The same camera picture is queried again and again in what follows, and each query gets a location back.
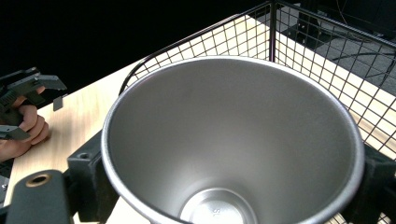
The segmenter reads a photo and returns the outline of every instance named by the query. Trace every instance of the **light wood surface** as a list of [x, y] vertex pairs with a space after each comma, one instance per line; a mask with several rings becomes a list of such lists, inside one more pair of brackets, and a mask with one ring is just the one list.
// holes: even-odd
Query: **light wood surface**
[[[160, 66], [197, 56], [255, 55], [255, 58], [265, 59], [269, 52], [265, 50], [269, 49], [268, 39], [267, 26], [244, 17], [159, 55], [146, 63], [138, 76], [142, 77]], [[363, 139], [396, 159], [394, 137], [389, 140], [396, 130], [394, 96], [281, 34], [277, 34], [277, 40], [277, 62], [313, 78], [339, 97], [347, 108], [353, 109], [350, 113], [358, 123]], [[6, 204], [10, 203], [15, 184], [25, 176], [45, 169], [66, 170], [66, 158], [102, 129], [107, 111], [118, 97], [121, 82], [135, 64], [64, 97], [64, 107], [59, 111], [53, 112], [52, 105], [39, 110], [51, 127], [51, 138], [15, 160]], [[120, 199], [107, 223], [131, 222], [149, 223]]]

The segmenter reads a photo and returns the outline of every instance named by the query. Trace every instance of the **black wire grid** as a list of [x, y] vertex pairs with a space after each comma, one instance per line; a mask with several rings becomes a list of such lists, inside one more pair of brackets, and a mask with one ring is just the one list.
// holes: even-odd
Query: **black wire grid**
[[[396, 161], [396, 44], [296, 5], [269, 1], [142, 60], [120, 93], [146, 74], [212, 55], [262, 59], [321, 84], [348, 109], [365, 144]], [[337, 215], [328, 223], [345, 223]], [[381, 215], [378, 223], [390, 223]]]

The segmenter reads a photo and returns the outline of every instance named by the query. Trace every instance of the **stainless steel cup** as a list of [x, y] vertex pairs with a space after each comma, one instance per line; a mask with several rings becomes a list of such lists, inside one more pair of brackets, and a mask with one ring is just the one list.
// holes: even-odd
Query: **stainless steel cup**
[[153, 223], [320, 223], [356, 192], [359, 131], [289, 68], [218, 56], [173, 63], [112, 106], [106, 172]]

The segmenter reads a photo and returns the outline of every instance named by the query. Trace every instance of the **human hand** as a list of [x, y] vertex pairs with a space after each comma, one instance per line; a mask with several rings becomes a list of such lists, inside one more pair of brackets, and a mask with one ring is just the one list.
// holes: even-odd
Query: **human hand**
[[[44, 87], [38, 88], [37, 92], [44, 91]], [[20, 128], [30, 134], [30, 137], [21, 141], [0, 140], [0, 161], [16, 158], [28, 151], [31, 146], [45, 140], [50, 133], [49, 125], [43, 117], [37, 115], [37, 107], [34, 105], [21, 105], [26, 98], [21, 96], [15, 101], [12, 107], [17, 108], [23, 115], [23, 122]]]

